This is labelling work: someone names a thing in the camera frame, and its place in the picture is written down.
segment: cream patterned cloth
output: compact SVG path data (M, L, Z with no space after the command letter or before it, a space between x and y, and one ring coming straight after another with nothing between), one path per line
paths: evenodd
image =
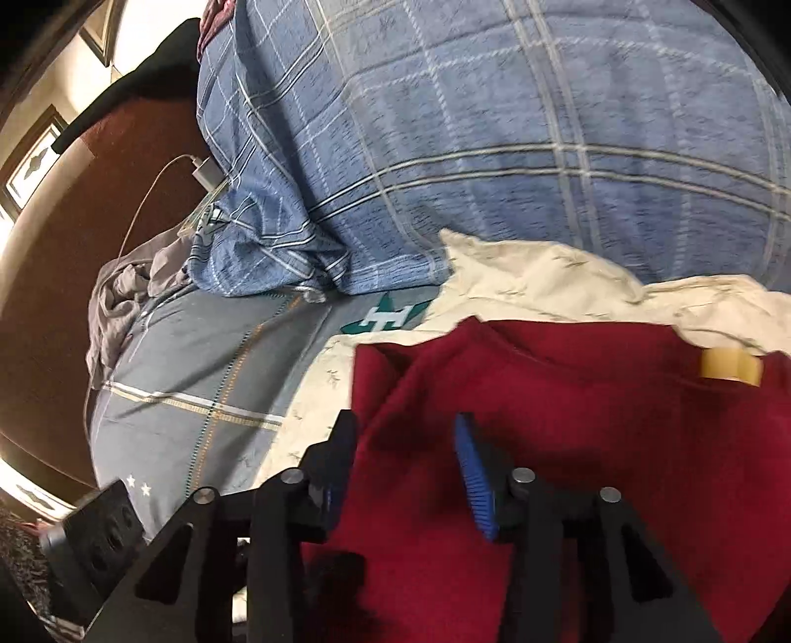
M419 344L475 315L488 321L648 322L672 325L702 348L743 346L791 356L791 295L746 276L641 284L624 268L552 242L481 242L443 230L453 274L410 331L338 335L305 373L255 484L295 466L349 407L358 344Z

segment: yellow tag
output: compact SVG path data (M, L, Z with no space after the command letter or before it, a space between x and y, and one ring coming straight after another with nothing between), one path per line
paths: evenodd
M706 348L700 366L701 377L761 386L763 362L743 348Z

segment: metal screw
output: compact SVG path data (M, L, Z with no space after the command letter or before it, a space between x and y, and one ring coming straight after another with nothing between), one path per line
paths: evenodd
M214 489L203 487L195 492L192 499L198 504L211 504L214 502L214 495Z
M293 469L286 469L283 471L283 473L280 474L280 479L287 485L298 485L305 479L305 474L302 473L302 469L294 467Z
M536 472L533 471L533 469L528 469L526 466L518 466L511 472L511 477L515 482L526 485L536 479Z
M621 492L618 491L615 487L602 487L601 491L599 491L599 495L604 502L620 502L621 501Z

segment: brown leather sofa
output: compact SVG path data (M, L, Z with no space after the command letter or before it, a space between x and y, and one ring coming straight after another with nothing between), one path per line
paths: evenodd
M178 154L208 154L194 101L124 103L55 163L0 256L0 456L66 501L95 485L83 424L89 296ZM192 211L205 194L192 170L185 160L160 179L127 250Z

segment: blue plaid fabric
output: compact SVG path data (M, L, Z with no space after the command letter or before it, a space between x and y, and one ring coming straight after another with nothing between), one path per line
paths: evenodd
M789 106L690 0L238 0L198 117L222 295L441 283L442 227L791 291Z

